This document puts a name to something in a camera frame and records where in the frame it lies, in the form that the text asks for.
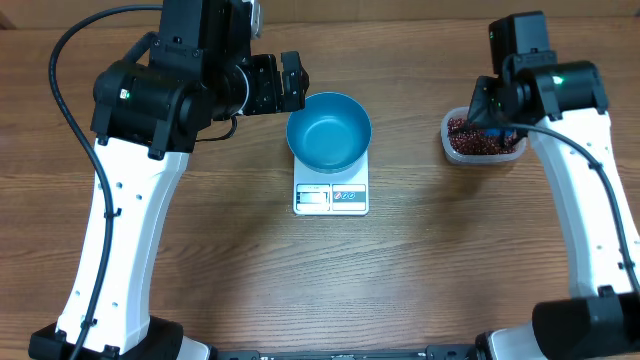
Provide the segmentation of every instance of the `wood grain surface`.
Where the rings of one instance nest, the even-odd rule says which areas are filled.
[[[162,0],[137,0],[161,4]],[[499,18],[542,10],[548,16],[633,16],[640,0],[261,0],[267,23]],[[81,19],[131,0],[2,0],[0,12],[18,29],[69,28]],[[123,14],[97,27],[156,25],[155,11]]]
[[[489,20],[268,26],[254,53],[299,50],[310,93],[368,110],[371,212],[296,217],[287,115],[240,120],[198,145],[171,204],[152,286],[156,316],[223,350],[420,348],[470,342],[567,293],[562,234],[542,167],[456,167],[440,122],[490,75]],[[89,133],[96,76],[148,28],[90,29],[59,62]],[[640,22],[551,19],[561,61],[589,59],[611,101],[618,169],[640,217]],[[0,358],[25,359],[76,275],[93,172],[53,101],[60,31],[0,32]],[[203,136],[226,132],[217,124]]]

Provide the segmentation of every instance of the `red beans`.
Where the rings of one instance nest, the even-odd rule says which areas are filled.
[[[451,147],[462,155],[502,155],[516,151],[515,135],[505,137],[504,148],[500,146],[499,136],[487,136],[482,130],[465,130],[454,133],[466,126],[466,119],[449,119],[449,142]]]

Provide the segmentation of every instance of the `white scale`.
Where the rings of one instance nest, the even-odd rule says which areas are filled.
[[[352,167],[324,174],[295,158],[293,211],[297,215],[366,215],[369,212],[369,153]]]

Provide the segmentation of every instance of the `plastic container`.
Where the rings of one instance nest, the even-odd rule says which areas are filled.
[[[459,107],[449,111],[449,113],[442,119],[442,127],[440,129],[440,135],[442,135],[442,146],[444,147],[444,153],[447,156],[447,160],[454,165],[492,165],[503,164],[507,162],[516,161],[527,148],[527,139],[522,139],[516,145],[516,151],[512,154],[500,154],[500,155],[462,155],[455,151],[449,141],[449,119],[466,119],[469,113],[469,107]]]

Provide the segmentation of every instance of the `metal bowl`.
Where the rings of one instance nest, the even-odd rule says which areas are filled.
[[[305,109],[292,113],[287,124],[293,155],[321,173],[341,172],[355,164],[369,148],[372,134],[362,105],[334,92],[307,98]]]

